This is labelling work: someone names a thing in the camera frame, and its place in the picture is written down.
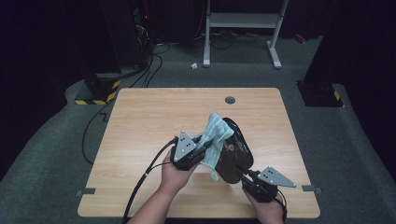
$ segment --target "yellow black hazard tape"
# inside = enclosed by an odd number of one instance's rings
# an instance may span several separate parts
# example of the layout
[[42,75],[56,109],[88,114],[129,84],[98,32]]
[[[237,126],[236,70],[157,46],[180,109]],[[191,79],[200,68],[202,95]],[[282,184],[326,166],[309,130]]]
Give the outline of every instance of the yellow black hazard tape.
[[116,97],[117,88],[120,85],[120,81],[116,81],[111,84],[111,87],[107,88],[108,94],[106,97],[96,98],[90,95],[90,97],[77,97],[75,102],[77,105],[106,105],[111,103]]

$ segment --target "hand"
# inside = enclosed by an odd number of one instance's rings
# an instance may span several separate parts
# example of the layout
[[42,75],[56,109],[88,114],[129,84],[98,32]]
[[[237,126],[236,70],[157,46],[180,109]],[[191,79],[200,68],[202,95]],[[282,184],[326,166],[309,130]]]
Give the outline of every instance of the hand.
[[[169,150],[163,162],[170,162],[170,158],[171,151]],[[189,171],[182,171],[178,170],[172,163],[164,164],[159,190],[163,190],[175,196],[189,182],[189,178],[197,166],[198,164],[191,167]]]
[[[262,224],[283,224],[283,209],[282,206],[276,201],[272,200],[269,203],[258,203],[247,191],[245,191],[248,200],[253,204],[256,212],[256,217]],[[283,202],[282,197],[278,193],[276,198]]]

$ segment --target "wooden table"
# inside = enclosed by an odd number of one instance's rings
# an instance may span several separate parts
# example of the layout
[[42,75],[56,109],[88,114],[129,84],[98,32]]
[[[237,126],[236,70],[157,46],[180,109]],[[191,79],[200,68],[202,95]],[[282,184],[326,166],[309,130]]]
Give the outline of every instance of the wooden table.
[[[235,99],[234,104],[225,102],[228,96]],[[134,186],[157,152],[181,130],[190,136],[202,133],[211,111],[238,124],[255,160],[252,170],[271,165],[297,184],[295,189],[280,187],[288,202],[288,217],[319,216],[315,193],[302,189],[311,183],[279,90],[272,88],[120,90],[86,186],[95,193],[82,196],[79,215],[122,217]],[[160,181],[161,167],[147,177],[129,216]],[[233,218],[255,214],[241,183],[215,181],[209,168],[200,165],[174,199],[168,216]]]

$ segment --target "gray metal bracket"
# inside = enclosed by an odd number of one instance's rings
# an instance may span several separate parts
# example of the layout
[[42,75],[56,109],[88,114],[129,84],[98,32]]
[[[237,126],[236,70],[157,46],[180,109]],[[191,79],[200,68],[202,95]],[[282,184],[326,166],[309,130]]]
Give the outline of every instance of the gray metal bracket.
[[261,173],[257,175],[257,177],[264,181],[265,183],[268,183],[270,185],[274,186],[283,186],[283,187],[289,187],[289,188],[295,188],[296,184],[294,184],[291,180],[289,180],[287,177],[283,176],[279,171],[274,169],[271,166],[268,166],[263,170]]
[[181,131],[178,136],[174,161],[178,161],[195,150],[196,144],[185,131]]

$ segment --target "gray carpet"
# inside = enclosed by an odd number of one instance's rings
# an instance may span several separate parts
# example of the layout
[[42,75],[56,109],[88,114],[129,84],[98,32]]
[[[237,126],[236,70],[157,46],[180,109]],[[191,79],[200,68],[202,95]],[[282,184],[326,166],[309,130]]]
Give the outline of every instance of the gray carpet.
[[[275,87],[279,88],[317,194],[321,215],[290,218],[287,223],[396,223],[396,186],[361,129],[343,86],[342,108],[306,107],[296,86],[315,54],[320,39],[298,44],[279,39],[276,50],[282,69],[275,70],[264,42],[237,42],[227,49],[212,48],[210,68],[202,67],[203,48],[159,46],[163,65],[149,87]],[[230,42],[213,41],[227,47]],[[198,63],[192,70],[191,64]],[[154,57],[151,74],[160,65]],[[124,79],[127,88],[138,76]],[[134,86],[141,87],[142,78]],[[120,223],[120,218],[78,216],[79,189],[84,189],[91,166],[81,154],[86,125],[102,107],[75,105],[82,82],[65,93],[68,105],[32,137],[0,184],[0,223]],[[111,114],[112,105],[104,110]],[[85,148],[94,160],[106,128],[103,115],[92,122]],[[258,223],[249,220],[169,219],[167,223]]]

